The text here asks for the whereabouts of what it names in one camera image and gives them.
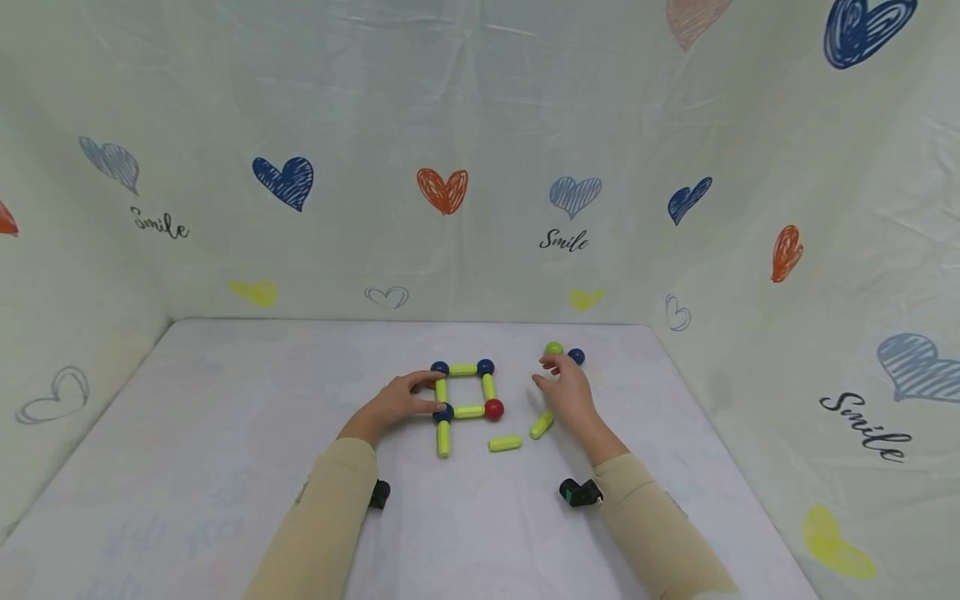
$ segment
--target outline heart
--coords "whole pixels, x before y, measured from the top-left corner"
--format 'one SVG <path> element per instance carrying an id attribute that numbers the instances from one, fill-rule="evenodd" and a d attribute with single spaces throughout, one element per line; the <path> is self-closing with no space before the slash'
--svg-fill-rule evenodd
<path id="1" fill-rule="evenodd" d="M 874 579 L 874 562 L 862 550 L 843 541 L 840 524 L 827 508 L 814 506 L 801 527 L 806 551 L 826 568 L 856 579 Z"/>
<path id="2" fill-rule="evenodd" d="M 247 299 L 255 306 L 270 308 L 276 303 L 276 284 L 272 281 L 257 281 L 253 284 L 246 281 L 231 281 L 228 285 L 234 294 Z"/>
<path id="3" fill-rule="evenodd" d="M 941 359 L 933 340 L 901 333 L 876 347 L 876 359 L 894 382 L 894 400 L 960 403 L 960 362 Z"/>
<path id="4" fill-rule="evenodd" d="M 253 159 L 253 174 L 282 203 L 303 212 L 303 203 L 313 189 L 313 165 L 309 160 L 294 156 L 279 171 L 269 160 L 258 156 Z"/>
<path id="5" fill-rule="evenodd" d="M 71 377 L 80 388 L 81 396 L 83 397 L 80 406 L 74 408 L 73 410 L 63 413 L 62 415 L 54 415 L 53 417 L 34 417 L 30 414 L 31 407 L 35 404 L 46 404 L 48 402 L 54 402 L 55 404 L 60 404 L 63 402 L 63 398 L 60 397 L 60 385 L 63 383 L 63 380 L 67 377 Z M 86 401 L 90 398 L 90 384 L 86 380 L 86 375 L 83 371 L 76 367 L 64 367 L 57 371 L 57 374 L 54 375 L 54 379 L 50 384 L 50 395 L 48 397 L 40 397 L 35 400 L 30 400 L 26 404 L 20 407 L 20 410 L 14 415 L 16 420 L 24 425 L 39 425 L 41 423 L 49 422 L 51 420 L 63 419 L 64 417 L 69 417 L 70 415 L 76 413 L 80 409 L 86 406 Z"/>
<path id="6" fill-rule="evenodd" d="M 693 188 L 693 191 L 690 191 L 689 187 L 684 187 L 674 192 L 670 202 L 666 205 L 666 210 L 670 213 L 674 225 L 680 224 L 680 220 L 686 212 L 700 202 L 700 199 L 710 190 L 711 186 L 713 186 L 713 178 L 704 177 Z"/>
<path id="7" fill-rule="evenodd" d="M 11 215 L 10 211 L 7 210 L 7 207 L 3 204 L 3 201 L 0 201 L 0 233 L 6 233 L 7 235 L 18 237 L 17 234 L 19 232 L 20 229 L 17 228 L 16 221 L 13 219 L 13 215 Z"/>
<path id="8" fill-rule="evenodd" d="M 454 171 L 444 182 L 433 169 L 423 168 L 417 172 L 417 186 L 423 197 L 442 215 L 452 215 L 464 203 L 467 195 L 469 174 L 466 170 Z"/>
<path id="9" fill-rule="evenodd" d="M 720 20 L 733 0 L 667 0 L 666 22 L 670 33 L 688 52 L 694 42 Z"/>
<path id="10" fill-rule="evenodd" d="M 89 137 L 80 137 L 78 141 L 86 159 L 92 162 L 98 171 L 112 180 L 120 181 L 134 196 L 140 195 L 136 191 L 136 181 L 140 178 L 140 163 L 130 151 L 116 144 L 99 146 Z"/>
<path id="11" fill-rule="evenodd" d="M 783 282 L 804 255 L 804 245 L 800 243 L 800 230 L 788 225 L 777 236 L 774 245 L 774 272 L 770 280 Z"/>
<path id="12" fill-rule="evenodd" d="M 607 295 L 607 290 L 594 290 L 593 292 L 586 292 L 581 289 L 570 290 L 569 295 L 567 296 L 567 301 L 570 302 L 570 306 L 576 308 L 580 312 L 585 312 L 597 305 L 597 303 L 602 300 Z"/>
<path id="13" fill-rule="evenodd" d="M 400 299 L 399 299 L 399 302 L 396 303 L 396 305 L 391 306 L 390 296 L 393 294 L 393 292 L 399 292 Z M 363 295 L 367 297 L 367 300 L 373 302 L 374 304 L 383 306 L 384 308 L 389 308 L 391 310 L 397 310 L 400 306 L 403 306 L 404 304 L 406 304 L 407 299 L 410 298 L 410 292 L 407 291 L 407 288 L 400 285 L 395 285 L 394 287 L 388 289 L 386 292 L 381 292 L 375 287 L 369 287 L 366 290 L 364 290 Z M 374 296 L 376 295 L 379 295 L 379 297 L 381 297 L 383 301 L 375 298 Z"/>
<path id="14" fill-rule="evenodd" d="M 827 17 L 824 54 L 834 68 L 857 66 L 876 54 L 917 11 L 917 0 L 887 0 L 872 11 L 867 0 L 836 0 Z"/>
<path id="15" fill-rule="evenodd" d="M 670 302 L 673 302 L 676 305 L 676 308 L 671 312 Z M 677 315 L 686 315 L 686 319 L 683 324 L 672 325 L 670 321 Z M 680 301 L 677 300 L 677 297 L 673 294 L 666 295 L 666 326 L 670 327 L 671 331 L 683 331 L 684 329 L 690 327 L 690 322 L 693 321 L 693 316 L 690 315 L 689 309 L 680 306 Z"/>
<path id="16" fill-rule="evenodd" d="M 573 221 L 573 217 L 587 204 L 596 200 L 603 189 L 600 178 L 591 177 L 579 183 L 572 177 L 561 177 L 550 186 L 550 203 L 563 210 Z"/>

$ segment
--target light blue heart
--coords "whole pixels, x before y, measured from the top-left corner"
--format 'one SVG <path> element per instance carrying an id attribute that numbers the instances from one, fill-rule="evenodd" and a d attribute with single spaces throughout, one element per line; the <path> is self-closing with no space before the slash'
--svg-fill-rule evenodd
<path id="1" fill-rule="evenodd" d="M 919 333 L 895 335 L 880 344 L 876 358 L 894 382 L 895 401 L 960 403 L 960 362 L 941 359 L 929 338 Z"/>
<path id="2" fill-rule="evenodd" d="M 123 183 L 123 186 L 134 195 L 140 195 L 136 191 L 136 180 L 140 177 L 140 164 L 126 148 L 116 144 L 98 146 L 97 142 L 89 137 L 81 137 L 79 141 L 86 158 L 93 163 L 93 166 L 107 177 Z"/>
<path id="3" fill-rule="evenodd" d="M 561 177 L 550 186 L 550 203 L 566 212 L 570 220 L 600 194 L 603 182 L 593 177 L 579 183 L 572 177 Z"/>

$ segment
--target sleeve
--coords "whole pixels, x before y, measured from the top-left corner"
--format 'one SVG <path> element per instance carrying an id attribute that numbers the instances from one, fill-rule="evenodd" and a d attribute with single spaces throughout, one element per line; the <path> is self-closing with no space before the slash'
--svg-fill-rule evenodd
<path id="1" fill-rule="evenodd" d="M 604 495 L 600 514 L 651 598 L 739 598 L 727 569 L 636 456 L 598 465 L 594 481 Z"/>
<path id="2" fill-rule="evenodd" d="M 366 442 L 344 438 L 321 454 L 244 600 L 339 600 L 376 477 Z"/>

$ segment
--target magnetic building toy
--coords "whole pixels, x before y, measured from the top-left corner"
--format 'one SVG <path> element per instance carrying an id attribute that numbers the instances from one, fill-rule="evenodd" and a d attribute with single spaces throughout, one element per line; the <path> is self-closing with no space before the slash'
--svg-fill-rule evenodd
<path id="1" fill-rule="evenodd" d="M 563 354 L 564 347 L 559 342 L 550 342 L 544 349 L 546 354 Z M 567 355 L 573 359 L 577 365 L 583 365 L 586 355 L 579 348 L 574 348 Z M 433 414 L 433 421 L 437 423 L 437 456 L 445 459 L 450 456 L 450 423 L 453 420 L 479 419 L 481 417 L 491 422 L 496 422 L 503 417 L 503 402 L 497 398 L 496 386 L 493 383 L 493 372 L 495 366 L 489 358 L 484 358 L 476 365 L 450 365 L 442 360 L 438 360 L 430 366 L 430 371 L 441 372 L 447 377 L 473 377 L 479 376 L 481 387 L 483 389 L 483 404 L 466 404 L 454 406 L 450 404 L 450 396 L 446 386 L 446 379 L 438 379 L 434 384 L 434 398 L 444 404 L 442 411 Z M 546 433 L 546 430 L 553 424 L 553 413 L 546 411 L 530 428 L 530 437 L 539 440 Z M 503 436 L 493 438 L 487 442 L 487 449 L 490 452 L 504 452 L 507 450 L 516 450 L 523 445 L 523 440 L 519 436 Z"/>
<path id="2" fill-rule="evenodd" d="M 438 379 L 434 384 L 434 398 L 442 402 L 445 407 L 442 411 L 433 414 L 433 421 L 437 423 L 437 456 L 446 458 L 450 455 L 450 422 L 460 419 L 479 419 L 498 421 L 503 417 L 503 402 L 496 397 L 496 386 L 493 384 L 495 366 L 489 358 L 484 358 L 476 365 L 448 365 L 438 360 L 430 366 L 430 371 L 441 372 L 448 377 L 480 377 L 483 389 L 483 404 L 466 404 L 453 406 L 446 388 L 446 379 Z"/>

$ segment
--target dark blue heart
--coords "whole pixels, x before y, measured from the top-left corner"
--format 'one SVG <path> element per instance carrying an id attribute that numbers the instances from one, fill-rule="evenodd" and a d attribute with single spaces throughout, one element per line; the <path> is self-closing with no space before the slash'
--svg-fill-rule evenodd
<path id="1" fill-rule="evenodd" d="M 960 362 L 941 359 L 929 338 L 895 335 L 880 344 L 876 358 L 894 381 L 897 402 L 912 397 L 960 403 Z"/>
<path id="2" fill-rule="evenodd" d="M 918 0 L 888 0 L 872 11 L 867 0 L 836 0 L 827 17 L 824 52 L 838 69 L 849 69 L 876 54 L 903 29 Z"/>
<path id="3" fill-rule="evenodd" d="M 697 186 L 693 188 L 693 191 L 690 191 L 689 187 L 677 190 L 666 206 L 667 212 L 670 213 L 670 218 L 673 219 L 674 225 L 680 224 L 680 220 L 686 212 L 690 208 L 693 208 L 694 204 L 700 202 L 700 199 L 704 197 L 704 194 L 707 193 L 711 185 L 713 185 L 713 178 L 704 177 L 697 183 Z"/>
<path id="4" fill-rule="evenodd" d="M 579 183 L 572 177 L 561 177 L 550 187 L 550 203 L 562 209 L 570 220 L 600 194 L 603 182 L 593 177 Z"/>
<path id="5" fill-rule="evenodd" d="M 313 165 L 303 156 L 294 156 L 283 165 L 283 171 L 266 158 L 253 159 L 253 174 L 264 187 L 280 201 L 297 212 L 303 212 L 303 203 L 313 187 Z"/>

